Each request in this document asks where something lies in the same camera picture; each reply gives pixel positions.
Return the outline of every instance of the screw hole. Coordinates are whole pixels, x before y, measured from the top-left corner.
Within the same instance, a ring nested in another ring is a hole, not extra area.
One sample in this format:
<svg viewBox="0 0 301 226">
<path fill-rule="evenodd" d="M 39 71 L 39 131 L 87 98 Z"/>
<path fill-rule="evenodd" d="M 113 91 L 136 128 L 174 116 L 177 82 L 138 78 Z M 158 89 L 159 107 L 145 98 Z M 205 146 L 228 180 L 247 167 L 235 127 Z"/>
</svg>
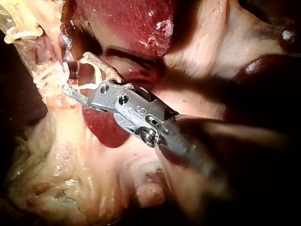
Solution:
<svg viewBox="0 0 301 226">
<path fill-rule="evenodd" d="M 109 91 L 109 85 L 105 84 L 100 88 L 100 93 L 101 94 L 106 94 Z"/>
<path fill-rule="evenodd" d="M 127 95 L 122 95 L 119 97 L 119 104 L 121 106 L 126 105 L 128 102 L 128 96 Z"/>
</svg>

